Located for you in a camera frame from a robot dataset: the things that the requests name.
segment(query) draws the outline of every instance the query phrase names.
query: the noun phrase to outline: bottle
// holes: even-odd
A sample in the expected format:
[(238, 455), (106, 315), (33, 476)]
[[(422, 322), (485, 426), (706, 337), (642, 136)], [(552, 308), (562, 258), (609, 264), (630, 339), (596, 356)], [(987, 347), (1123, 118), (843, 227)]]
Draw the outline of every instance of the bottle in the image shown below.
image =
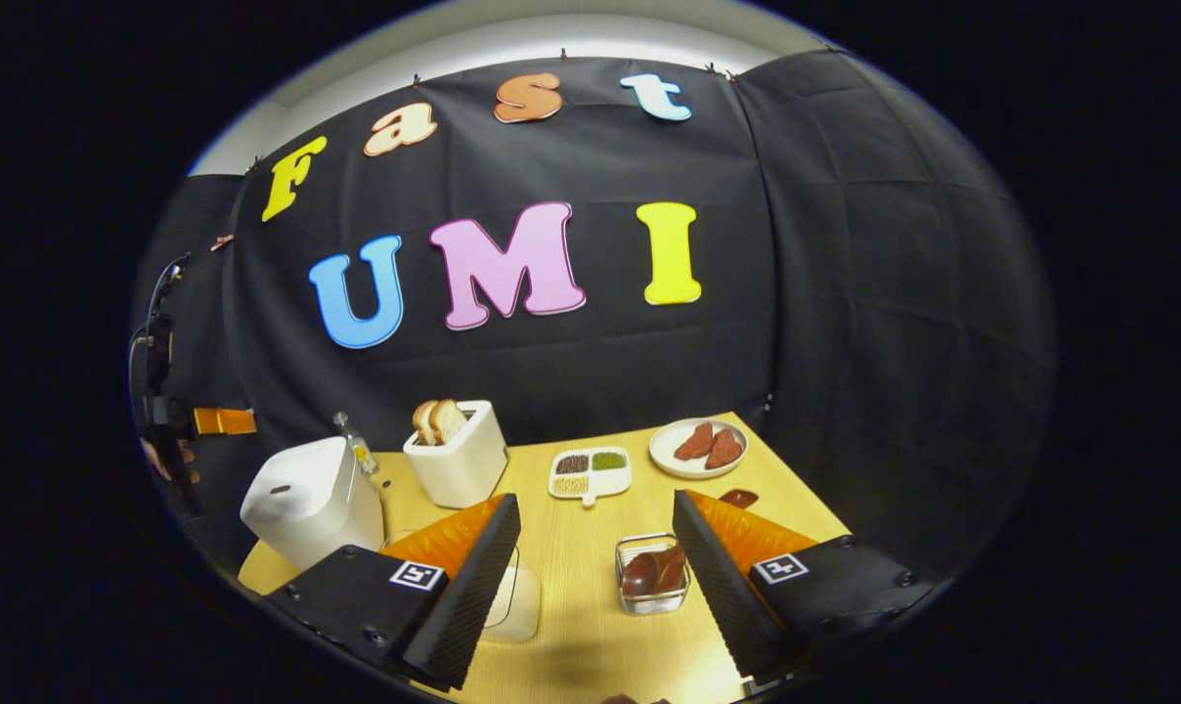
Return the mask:
[(360, 437), (360, 434), (354, 431), (352, 423), (348, 423), (348, 415), (344, 411), (338, 411), (334, 413), (334, 424), (338, 426), (339, 432), (344, 434), (345, 438), (348, 438), (348, 446), (354, 451), (357, 459), (360, 461), (360, 471), (366, 475), (372, 475), (378, 471), (378, 461), (372, 458), (372, 451), (368, 451), (368, 445)]

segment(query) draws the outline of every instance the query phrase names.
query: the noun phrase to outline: letter m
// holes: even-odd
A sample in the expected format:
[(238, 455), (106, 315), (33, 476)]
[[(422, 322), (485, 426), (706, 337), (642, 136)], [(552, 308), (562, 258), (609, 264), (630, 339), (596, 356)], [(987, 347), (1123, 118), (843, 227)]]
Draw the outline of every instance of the letter m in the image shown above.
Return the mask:
[(529, 275), (526, 309), (534, 315), (555, 315), (586, 304), (585, 291), (573, 283), (565, 223), (573, 214), (568, 203), (537, 203), (516, 219), (514, 235), (503, 253), (477, 223), (465, 219), (430, 233), (430, 245), (443, 250), (446, 281), (451, 287), (451, 313), (446, 326), (469, 330), (485, 324), (491, 312), (478, 302), (478, 285), (502, 317), (516, 309), (520, 282)]

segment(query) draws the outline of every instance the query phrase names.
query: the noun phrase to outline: bread slice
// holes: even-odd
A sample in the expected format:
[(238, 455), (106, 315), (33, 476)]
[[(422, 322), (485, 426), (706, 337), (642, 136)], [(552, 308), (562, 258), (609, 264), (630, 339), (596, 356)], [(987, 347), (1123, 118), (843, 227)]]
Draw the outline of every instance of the bread slice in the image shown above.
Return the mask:
[(438, 400), (426, 400), (412, 412), (412, 428), (417, 431), (417, 439), (422, 445), (438, 445), (435, 441), (435, 429), (430, 428), (430, 411), (438, 405)]
[(712, 451), (707, 455), (707, 463), (703, 464), (703, 468), (724, 468), (725, 464), (732, 463), (742, 454), (743, 446), (738, 445), (738, 441), (735, 439), (735, 434), (730, 432), (730, 429), (724, 429), (724, 431), (720, 431), (715, 436), (715, 439), (712, 441)]
[(673, 451), (678, 459), (694, 459), (712, 451), (712, 424), (699, 423), (694, 434), (681, 446)]
[(456, 432), (459, 432), (465, 423), (469, 423), (469, 418), (465, 417), (464, 411), (457, 409), (456, 402), (451, 398), (439, 400), (430, 411), (430, 428), (435, 429), (435, 441), (438, 441), (439, 445), (446, 445), (448, 442), (451, 442), (451, 438), (456, 437)]

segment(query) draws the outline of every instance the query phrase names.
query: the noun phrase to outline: white appliance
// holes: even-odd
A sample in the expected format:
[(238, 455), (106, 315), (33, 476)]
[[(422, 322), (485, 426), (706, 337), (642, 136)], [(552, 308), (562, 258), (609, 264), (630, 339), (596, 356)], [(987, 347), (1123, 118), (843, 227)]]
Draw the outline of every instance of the white appliance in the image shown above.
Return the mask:
[(306, 571), (344, 545), (384, 543), (381, 500), (344, 437), (278, 451), (256, 472), (239, 519)]
[(508, 464), (508, 446), (489, 400), (458, 400), (469, 422), (446, 445), (418, 445), (417, 434), (404, 444), (422, 489), (443, 508), (469, 508), (496, 489)]

